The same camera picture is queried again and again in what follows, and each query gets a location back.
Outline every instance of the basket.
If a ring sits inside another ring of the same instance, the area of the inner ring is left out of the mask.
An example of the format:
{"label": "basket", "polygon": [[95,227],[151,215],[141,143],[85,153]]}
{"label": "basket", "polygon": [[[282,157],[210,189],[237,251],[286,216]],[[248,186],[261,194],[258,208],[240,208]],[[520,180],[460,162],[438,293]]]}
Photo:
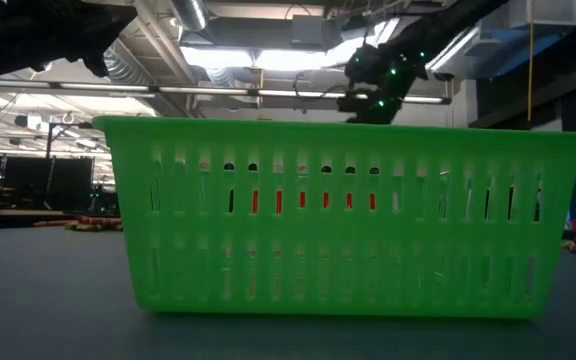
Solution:
{"label": "basket", "polygon": [[150,311],[529,318],[576,134],[100,117]]}

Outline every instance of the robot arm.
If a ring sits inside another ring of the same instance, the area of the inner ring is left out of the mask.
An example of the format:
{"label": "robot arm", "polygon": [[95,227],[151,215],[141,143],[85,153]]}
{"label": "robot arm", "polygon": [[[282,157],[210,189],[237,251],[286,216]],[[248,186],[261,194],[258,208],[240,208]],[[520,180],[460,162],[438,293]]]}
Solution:
{"label": "robot arm", "polygon": [[[346,64],[350,90],[338,99],[339,111],[356,113],[348,119],[350,123],[389,124],[415,79],[428,80],[426,64],[461,31],[508,1],[458,0],[445,10],[422,16],[378,48],[364,45],[357,49]],[[377,88],[355,90],[358,83]]]}

